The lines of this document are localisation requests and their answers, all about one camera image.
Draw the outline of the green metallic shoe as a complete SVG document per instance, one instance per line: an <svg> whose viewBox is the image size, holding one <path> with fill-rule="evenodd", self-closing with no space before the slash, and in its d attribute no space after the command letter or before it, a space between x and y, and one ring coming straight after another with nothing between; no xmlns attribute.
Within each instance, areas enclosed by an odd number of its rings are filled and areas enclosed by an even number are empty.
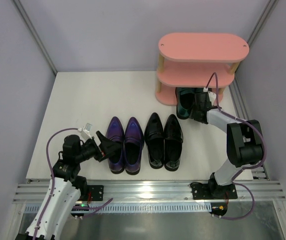
<svg viewBox="0 0 286 240"><path fill-rule="evenodd" d="M176 115L179 119L186 120L189 118L192 108L195 104L195 89L188 87L177 87L176 94Z"/></svg>

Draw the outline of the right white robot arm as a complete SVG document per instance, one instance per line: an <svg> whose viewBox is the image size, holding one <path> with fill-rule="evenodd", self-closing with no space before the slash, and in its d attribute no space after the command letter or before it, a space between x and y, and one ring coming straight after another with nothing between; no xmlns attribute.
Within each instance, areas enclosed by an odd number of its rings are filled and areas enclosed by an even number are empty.
<svg viewBox="0 0 286 240"><path fill-rule="evenodd" d="M214 97L205 89L196 90L190 118L226 133L227 160L211 174L207 183L190 184L195 200L237 199L234 180L266 157L260 123L227 114L217 105L212 105Z"/></svg>

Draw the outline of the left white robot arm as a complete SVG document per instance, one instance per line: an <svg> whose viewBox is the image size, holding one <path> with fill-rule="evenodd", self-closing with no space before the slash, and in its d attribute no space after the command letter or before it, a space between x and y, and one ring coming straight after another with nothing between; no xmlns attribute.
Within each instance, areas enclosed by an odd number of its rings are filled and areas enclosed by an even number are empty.
<svg viewBox="0 0 286 240"><path fill-rule="evenodd" d="M25 233L16 236L18 240L57 240L76 202L88 196L89 189L85 177L79 176L80 164L91 158L101 162L122 148L122 144L96 133L100 144L87 131L82 141L78 135L64 138L62 151L58 153L55 165L50 165L51 180L36 217Z"/></svg>

